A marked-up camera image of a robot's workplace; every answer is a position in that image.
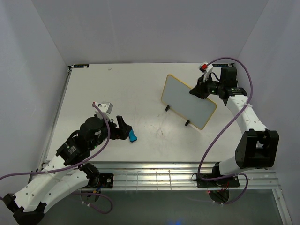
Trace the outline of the blue label sticker right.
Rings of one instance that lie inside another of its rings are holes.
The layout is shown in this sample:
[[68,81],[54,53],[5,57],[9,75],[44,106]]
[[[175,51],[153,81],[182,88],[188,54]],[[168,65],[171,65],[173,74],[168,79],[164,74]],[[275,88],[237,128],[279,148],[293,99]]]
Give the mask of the blue label sticker right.
[[227,63],[213,63],[212,66],[215,67],[215,68],[224,68],[224,67],[229,67],[229,64],[227,64]]

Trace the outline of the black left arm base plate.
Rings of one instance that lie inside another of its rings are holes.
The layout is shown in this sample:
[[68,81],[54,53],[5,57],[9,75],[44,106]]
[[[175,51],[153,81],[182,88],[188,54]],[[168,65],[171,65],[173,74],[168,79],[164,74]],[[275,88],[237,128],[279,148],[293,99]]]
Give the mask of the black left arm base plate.
[[113,188],[114,174],[113,173],[101,173],[92,177],[87,187],[94,189]]

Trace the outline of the blue label sticker left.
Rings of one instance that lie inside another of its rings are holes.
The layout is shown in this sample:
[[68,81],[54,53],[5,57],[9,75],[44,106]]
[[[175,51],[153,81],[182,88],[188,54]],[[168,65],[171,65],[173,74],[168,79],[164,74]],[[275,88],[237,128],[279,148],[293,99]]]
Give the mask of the blue label sticker left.
[[74,64],[73,68],[88,68],[89,64]]

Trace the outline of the aluminium frame rails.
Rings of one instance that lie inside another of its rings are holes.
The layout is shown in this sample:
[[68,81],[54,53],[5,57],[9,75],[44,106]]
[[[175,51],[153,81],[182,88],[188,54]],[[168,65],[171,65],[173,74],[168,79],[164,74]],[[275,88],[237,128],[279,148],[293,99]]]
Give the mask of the aluminium frame rails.
[[196,191],[192,175],[210,142],[232,118],[218,97],[217,109],[200,130],[184,126],[180,116],[165,111],[161,96],[167,75],[189,87],[200,76],[196,63],[89,64],[69,70],[43,165],[55,155],[67,135],[93,115],[92,101],[113,104],[112,117],[123,116],[138,139],[111,141],[92,152],[92,163],[113,173],[114,191]]

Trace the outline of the blue whiteboard eraser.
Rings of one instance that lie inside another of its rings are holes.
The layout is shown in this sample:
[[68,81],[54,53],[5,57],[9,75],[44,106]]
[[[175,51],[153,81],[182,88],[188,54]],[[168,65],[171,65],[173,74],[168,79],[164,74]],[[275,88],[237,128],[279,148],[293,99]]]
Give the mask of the blue whiteboard eraser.
[[129,140],[131,143],[134,143],[137,141],[137,136],[134,134],[134,131],[131,130],[128,134]]

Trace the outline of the yellow framed small whiteboard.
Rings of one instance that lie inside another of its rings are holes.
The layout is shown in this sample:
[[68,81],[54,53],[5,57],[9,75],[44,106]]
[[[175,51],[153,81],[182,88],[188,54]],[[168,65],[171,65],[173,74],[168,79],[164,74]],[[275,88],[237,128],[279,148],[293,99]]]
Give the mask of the yellow framed small whiteboard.
[[191,87],[173,75],[167,75],[161,101],[169,109],[202,130],[217,109],[217,104],[210,99],[200,99],[189,92]]

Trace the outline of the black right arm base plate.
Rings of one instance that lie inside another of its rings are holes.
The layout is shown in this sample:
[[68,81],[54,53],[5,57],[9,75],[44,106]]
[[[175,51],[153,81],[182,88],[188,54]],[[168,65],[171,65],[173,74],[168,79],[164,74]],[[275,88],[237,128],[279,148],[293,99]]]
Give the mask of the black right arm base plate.
[[222,180],[201,180],[197,173],[194,173],[192,181],[196,182],[198,188],[238,188],[240,186],[237,176]]

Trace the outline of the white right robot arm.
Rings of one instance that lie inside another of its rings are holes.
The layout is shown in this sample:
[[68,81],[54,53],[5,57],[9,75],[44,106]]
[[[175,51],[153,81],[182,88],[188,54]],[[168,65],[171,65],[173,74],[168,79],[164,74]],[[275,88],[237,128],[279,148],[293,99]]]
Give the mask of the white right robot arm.
[[212,180],[217,186],[223,186],[229,178],[250,169],[270,168],[274,165],[279,142],[279,134],[268,129],[257,117],[248,103],[244,88],[238,87],[237,69],[222,67],[220,78],[213,80],[213,67],[204,63],[200,66],[203,75],[189,92],[200,99],[217,95],[234,116],[241,139],[234,156],[215,164],[208,176],[198,174],[200,180]]

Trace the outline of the blue label sticker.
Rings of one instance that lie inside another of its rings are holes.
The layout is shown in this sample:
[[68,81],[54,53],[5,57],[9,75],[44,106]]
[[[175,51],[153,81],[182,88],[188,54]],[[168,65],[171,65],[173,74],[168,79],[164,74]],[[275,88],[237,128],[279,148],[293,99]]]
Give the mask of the blue label sticker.
[[227,63],[213,63],[212,66],[215,67],[215,68],[224,68],[224,67],[229,67],[229,64],[227,64]]
[[88,68],[89,64],[74,64],[73,68]]

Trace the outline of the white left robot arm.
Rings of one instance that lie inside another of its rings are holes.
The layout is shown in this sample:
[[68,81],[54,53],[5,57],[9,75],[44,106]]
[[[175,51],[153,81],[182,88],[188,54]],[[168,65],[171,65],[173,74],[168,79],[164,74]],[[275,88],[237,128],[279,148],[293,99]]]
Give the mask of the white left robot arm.
[[85,163],[71,176],[72,166],[90,156],[104,140],[125,140],[132,127],[117,116],[117,124],[98,117],[88,118],[58,148],[55,156],[23,189],[6,194],[3,201],[20,225],[36,225],[57,202],[79,188],[94,188],[100,184],[101,174],[91,163]]

